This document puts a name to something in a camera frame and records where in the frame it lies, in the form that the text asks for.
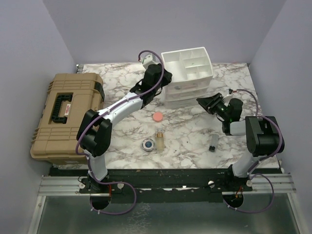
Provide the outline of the clear vial black cap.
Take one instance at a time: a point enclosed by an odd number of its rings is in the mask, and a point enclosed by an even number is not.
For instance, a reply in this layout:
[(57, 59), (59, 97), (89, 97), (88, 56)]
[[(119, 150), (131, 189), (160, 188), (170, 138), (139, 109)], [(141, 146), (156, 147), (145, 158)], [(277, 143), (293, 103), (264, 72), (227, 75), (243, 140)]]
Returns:
[(215, 152), (219, 141), (218, 134), (212, 134), (209, 141), (209, 151)]

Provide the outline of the white makeup organizer with drawers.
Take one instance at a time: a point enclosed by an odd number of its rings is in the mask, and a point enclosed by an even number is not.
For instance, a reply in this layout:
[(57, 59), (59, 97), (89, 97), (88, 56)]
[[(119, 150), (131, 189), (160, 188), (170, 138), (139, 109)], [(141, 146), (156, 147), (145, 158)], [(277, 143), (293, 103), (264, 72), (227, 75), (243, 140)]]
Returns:
[[(161, 101), (167, 109), (178, 109), (197, 104), (206, 95), (213, 79), (213, 67), (205, 47), (182, 49), (161, 54), (165, 69), (172, 81), (163, 88)], [(197, 84), (190, 90), (175, 90), (175, 86)]]

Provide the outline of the pink round compact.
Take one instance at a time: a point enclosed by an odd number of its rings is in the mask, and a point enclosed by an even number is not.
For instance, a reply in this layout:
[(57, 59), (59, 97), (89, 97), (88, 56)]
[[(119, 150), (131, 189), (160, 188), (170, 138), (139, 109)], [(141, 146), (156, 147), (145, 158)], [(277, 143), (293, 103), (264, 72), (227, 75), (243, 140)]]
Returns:
[(155, 112), (153, 114), (153, 120), (155, 122), (161, 122), (163, 120), (163, 114), (161, 112)]

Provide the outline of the frosted gold cap bottle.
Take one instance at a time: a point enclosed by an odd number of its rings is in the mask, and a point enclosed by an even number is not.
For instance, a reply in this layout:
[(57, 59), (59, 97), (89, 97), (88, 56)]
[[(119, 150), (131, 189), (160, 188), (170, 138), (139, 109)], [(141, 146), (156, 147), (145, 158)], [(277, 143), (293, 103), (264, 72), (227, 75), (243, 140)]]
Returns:
[(162, 130), (157, 130), (156, 132), (156, 149), (159, 152), (164, 151), (165, 144), (164, 144), (164, 134)]

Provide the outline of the round blue lid jar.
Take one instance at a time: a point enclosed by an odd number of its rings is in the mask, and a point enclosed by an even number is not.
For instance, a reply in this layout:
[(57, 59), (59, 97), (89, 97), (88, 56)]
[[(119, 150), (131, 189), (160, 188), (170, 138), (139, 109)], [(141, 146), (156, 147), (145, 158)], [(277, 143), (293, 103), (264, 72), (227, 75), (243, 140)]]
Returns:
[(142, 141), (142, 148), (146, 152), (151, 152), (155, 149), (155, 142), (151, 138), (146, 138)]

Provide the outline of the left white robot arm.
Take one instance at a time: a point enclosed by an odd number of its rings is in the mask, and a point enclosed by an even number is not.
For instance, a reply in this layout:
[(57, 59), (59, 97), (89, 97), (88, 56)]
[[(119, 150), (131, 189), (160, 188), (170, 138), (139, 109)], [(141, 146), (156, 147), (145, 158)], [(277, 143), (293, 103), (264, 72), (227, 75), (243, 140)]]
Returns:
[(108, 108), (88, 110), (81, 122), (77, 134), (78, 147), (83, 149), (88, 165), (88, 174), (92, 177), (91, 187), (96, 192), (106, 190), (108, 181), (105, 178), (108, 170), (104, 154), (111, 143), (113, 127), (124, 118), (148, 105), (157, 91), (172, 81), (172, 73), (159, 64), (151, 64), (144, 73), (143, 79), (135, 84), (118, 102)]

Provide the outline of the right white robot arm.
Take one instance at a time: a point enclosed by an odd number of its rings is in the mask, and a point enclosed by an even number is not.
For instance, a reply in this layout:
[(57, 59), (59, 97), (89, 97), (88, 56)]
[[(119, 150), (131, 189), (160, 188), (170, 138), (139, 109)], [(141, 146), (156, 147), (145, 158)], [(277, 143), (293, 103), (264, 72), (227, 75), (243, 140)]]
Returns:
[(241, 178), (247, 178), (262, 161), (283, 152), (285, 141), (275, 117), (246, 116), (241, 120), (243, 101), (232, 98), (225, 105), (220, 93), (196, 100), (208, 114), (220, 119), (225, 135), (246, 137), (246, 152), (229, 167), (230, 175), (224, 178), (228, 190), (236, 190)]

